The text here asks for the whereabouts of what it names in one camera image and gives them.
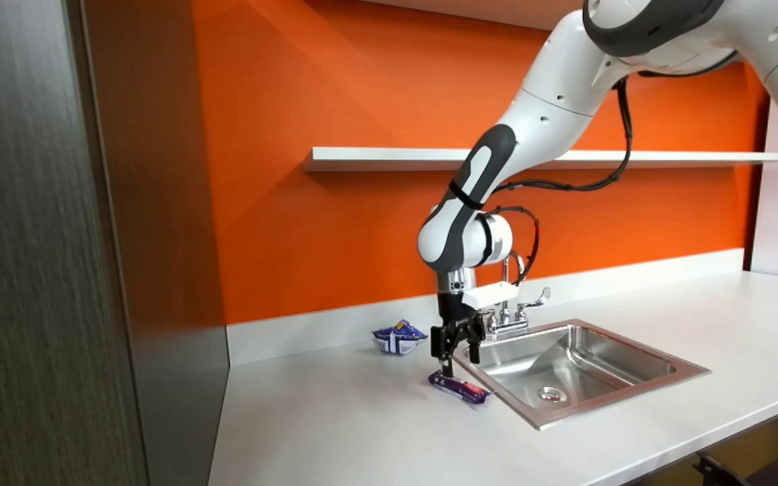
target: ceiling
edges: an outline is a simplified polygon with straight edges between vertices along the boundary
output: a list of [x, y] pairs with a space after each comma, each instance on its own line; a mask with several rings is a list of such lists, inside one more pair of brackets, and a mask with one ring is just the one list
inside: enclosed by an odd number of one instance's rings
[[382, 6], [436, 11], [450, 16], [554, 30], [554, 23], [585, 6], [585, 0], [370, 0]]

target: gray cabinet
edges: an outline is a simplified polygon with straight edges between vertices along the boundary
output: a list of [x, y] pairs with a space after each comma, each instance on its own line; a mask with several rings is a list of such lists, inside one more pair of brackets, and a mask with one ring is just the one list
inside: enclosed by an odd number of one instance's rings
[[0, 483], [198, 486], [228, 336], [190, 0], [0, 0]]

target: wall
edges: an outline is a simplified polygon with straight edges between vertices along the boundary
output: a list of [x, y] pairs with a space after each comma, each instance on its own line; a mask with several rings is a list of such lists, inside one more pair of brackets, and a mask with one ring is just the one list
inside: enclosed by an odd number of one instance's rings
[[[433, 292], [417, 232], [451, 173], [307, 173], [302, 158], [473, 146], [543, 33], [354, 0], [196, 0], [196, 18], [228, 321]], [[743, 64], [632, 77], [635, 147], [756, 147], [762, 97]], [[621, 147], [613, 99], [578, 147]], [[743, 244], [751, 185], [754, 170], [632, 170], [600, 195], [524, 195], [543, 217], [536, 274]]]

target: white countertop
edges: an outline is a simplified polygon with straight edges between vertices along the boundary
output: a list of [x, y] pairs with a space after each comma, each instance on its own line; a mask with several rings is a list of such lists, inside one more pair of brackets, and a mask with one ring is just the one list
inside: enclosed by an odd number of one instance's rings
[[427, 385], [427, 344], [384, 357], [362, 330], [362, 342], [232, 367], [212, 486], [628, 483], [778, 416], [774, 274], [732, 270], [533, 312], [559, 319], [712, 373], [537, 431], [497, 396], [470, 406]]

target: drain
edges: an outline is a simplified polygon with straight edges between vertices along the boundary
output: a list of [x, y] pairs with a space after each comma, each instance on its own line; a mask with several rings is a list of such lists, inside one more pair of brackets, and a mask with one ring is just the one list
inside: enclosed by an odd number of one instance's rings
[[542, 400], [543, 400], [543, 401], [567, 401], [570, 394], [567, 394], [565, 389], [558, 389], [558, 385], [543, 385], [543, 389], [542, 389]]

